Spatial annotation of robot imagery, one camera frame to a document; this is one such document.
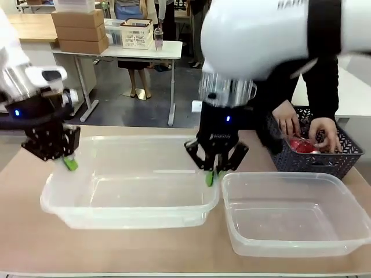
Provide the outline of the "person's right hand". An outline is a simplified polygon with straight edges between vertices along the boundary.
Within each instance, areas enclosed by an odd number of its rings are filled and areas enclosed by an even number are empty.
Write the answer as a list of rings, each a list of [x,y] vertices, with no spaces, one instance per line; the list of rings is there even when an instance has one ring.
[[[292,104],[285,100],[272,112],[282,134],[291,137],[300,135],[300,124]]]

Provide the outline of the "person's left hand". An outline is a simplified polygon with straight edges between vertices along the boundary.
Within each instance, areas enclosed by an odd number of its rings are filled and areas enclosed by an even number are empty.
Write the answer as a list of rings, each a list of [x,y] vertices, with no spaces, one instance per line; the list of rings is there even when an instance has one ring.
[[[325,138],[322,142],[318,142],[317,132],[323,130]],[[311,121],[310,128],[308,131],[308,139],[318,148],[335,153],[336,151],[341,152],[342,147],[340,144],[339,137],[337,135],[337,127],[335,121],[330,118],[316,118]]]

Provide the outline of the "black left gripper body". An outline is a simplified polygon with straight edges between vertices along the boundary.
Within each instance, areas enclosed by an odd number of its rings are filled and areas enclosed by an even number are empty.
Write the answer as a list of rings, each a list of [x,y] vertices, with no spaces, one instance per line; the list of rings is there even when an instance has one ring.
[[[72,113],[70,94],[44,97],[39,94],[5,106],[9,116],[4,118],[5,130],[63,131],[64,121]]]

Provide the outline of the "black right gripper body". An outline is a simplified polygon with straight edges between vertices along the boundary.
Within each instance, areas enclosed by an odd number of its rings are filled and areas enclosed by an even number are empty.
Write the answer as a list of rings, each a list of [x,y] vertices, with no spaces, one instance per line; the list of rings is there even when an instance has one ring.
[[[217,156],[229,151],[230,157],[240,142],[238,133],[247,118],[248,111],[244,107],[215,107],[203,102],[197,141],[204,152]]]

